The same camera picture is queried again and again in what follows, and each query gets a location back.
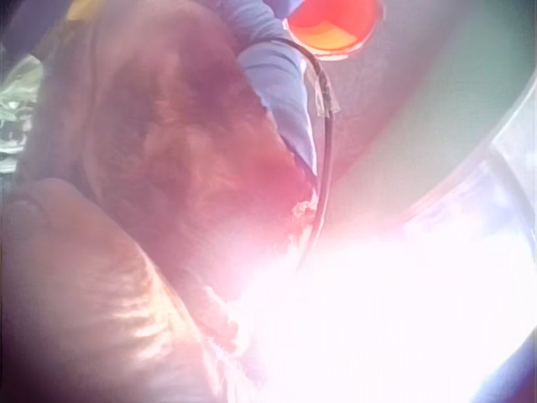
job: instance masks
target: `person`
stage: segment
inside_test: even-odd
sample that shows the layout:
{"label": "person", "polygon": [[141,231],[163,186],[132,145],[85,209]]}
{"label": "person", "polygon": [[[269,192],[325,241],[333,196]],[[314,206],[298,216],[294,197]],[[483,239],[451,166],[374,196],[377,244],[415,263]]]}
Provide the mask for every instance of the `person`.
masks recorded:
{"label": "person", "polygon": [[[307,167],[314,181],[315,146],[307,112],[301,56],[286,44],[265,42],[251,45],[260,39],[288,38],[281,19],[277,19],[270,6],[261,0],[223,0],[218,3],[218,12],[237,36],[242,48],[239,62],[254,91],[273,114],[282,139]],[[156,357],[149,368],[143,366],[143,360],[131,360],[133,351],[144,357],[155,357],[157,354],[152,345],[144,344],[143,335],[151,338],[155,332],[159,335],[159,330],[147,324],[137,331],[142,339],[131,345],[125,343],[125,338],[130,337],[128,333],[110,332],[104,335],[99,330],[92,330],[91,326],[84,327],[82,331],[79,329],[76,345],[58,345],[54,335],[71,331],[70,321],[79,320],[77,317],[88,317],[87,310],[95,308],[85,306],[84,301],[77,299],[80,298],[77,291],[83,295],[93,284],[91,276],[83,278],[82,273],[95,272],[95,264],[105,269],[104,275],[118,272],[114,270],[110,274],[106,271],[114,262],[119,265],[136,262],[129,266],[141,268],[149,264],[135,244],[124,239],[121,230],[98,207],[84,200],[66,183],[46,181],[30,184],[15,193],[12,203],[4,211],[4,217],[4,233],[8,236],[3,240],[3,260],[6,262],[3,282],[7,287],[3,293],[2,329],[5,340],[10,342],[4,351],[7,360],[22,356],[28,360],[26,364],[18,364],[19,377],[6,377],[4,385],[11,385],[11,390],[21,390],[18,387],[21,384],[18,383],[23,382],[22,389],[26,389],[30,395],[34,392],[39,394],[38,390],[49,390],[48,397],[69,395],[72,401],[88,403],[94,401],[96,395],[106,396],[111,401],[133,403],[216,401],[210,399],[215,385],[219,384],[218,374],[213,374],[211,369],[202,365],[206,350],[202,348],[200,334],[185,318],[184,307],[178,301],[172,301],[173,298],[168,296],[165,286],[160,283],[157,286],[162,287],[164,296],[160,292],[155,298],[169,310],[166,326],[172,329],[169,331],[171,336],[168,335],[172,351],[165,357]],[[115,243],[122,245],[120,254],[110,247]],[[15,261],[18,262],[18,270],[13,270]],[[70,265],[74,269],[65,271]],[[40,266],[39,273],[32,269],[37,266]],[[117,294],[112,285],[105,290],[91,292],[105,296],[106,303],[114,306],[114,299],[124,296]],[[37,327],[49,329],[50,333],[41,335],[43,337],[34,343],[32,331]],[[16,332],[17,329],[27,332]],[[185,352],[173,351],[179,333],[181,342],[185,335],[190,338],[191,346],[186,355],[190,357],[195,354],[199,359],[188,362],[185,361]],[[96,340],[100,343],[97,346],[93,344]],[[108,348],[108,354],[98,353],[104,347]],[[70,359],[63,359],[55,353],[59,351]],[[87,359],[87,366],[76,364],[74,358]],[[4,366],[5,375],[9,368]],[[77,385],[91,388],[86,390],[86,395],[75,398],[73,394],[81,392]],[[191,399],[174,400],[174,396],[183,396],[185,390],[192,394]]]}

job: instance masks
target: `green surface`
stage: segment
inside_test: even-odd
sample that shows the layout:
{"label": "green surface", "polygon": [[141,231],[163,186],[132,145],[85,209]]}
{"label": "green surface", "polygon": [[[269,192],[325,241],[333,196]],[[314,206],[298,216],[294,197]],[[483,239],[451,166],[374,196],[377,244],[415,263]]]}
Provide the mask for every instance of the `green surface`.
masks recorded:
{"label": "green surface", "polygon": [[326,228],[407,211],[490,141],[534,68],[534,1],[476,2],[392,124],[334,185]]}

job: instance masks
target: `blue shirt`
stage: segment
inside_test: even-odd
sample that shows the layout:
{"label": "blue shirt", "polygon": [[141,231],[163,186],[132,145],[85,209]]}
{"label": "blue shirt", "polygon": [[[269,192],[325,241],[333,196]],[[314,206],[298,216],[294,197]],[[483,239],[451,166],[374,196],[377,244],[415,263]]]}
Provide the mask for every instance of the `blue shirt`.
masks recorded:
{"label": "blue shirt", "polygon": [[[280,2],[284,8],[300,1]],[[286,44],[268,42],[250,46],[263,38],[289,38],[282,21],[262,0],[221,0],[220,15],[237,36],[242,53],[239,63],[276,121],[287,145],[316,175],[316,156],[308,115],[302,56]]]}

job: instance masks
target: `bright light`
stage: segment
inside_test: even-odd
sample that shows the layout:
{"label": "bright light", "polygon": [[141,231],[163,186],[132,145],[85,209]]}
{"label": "bright light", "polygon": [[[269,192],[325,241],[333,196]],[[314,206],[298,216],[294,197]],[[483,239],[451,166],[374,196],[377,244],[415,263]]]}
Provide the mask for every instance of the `bright light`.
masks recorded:
{"label": "bright light", "polygon": [[458,233],[313,256],[258,312],[268,401],[468,401],[537,324],[537,276],[515,232]]}

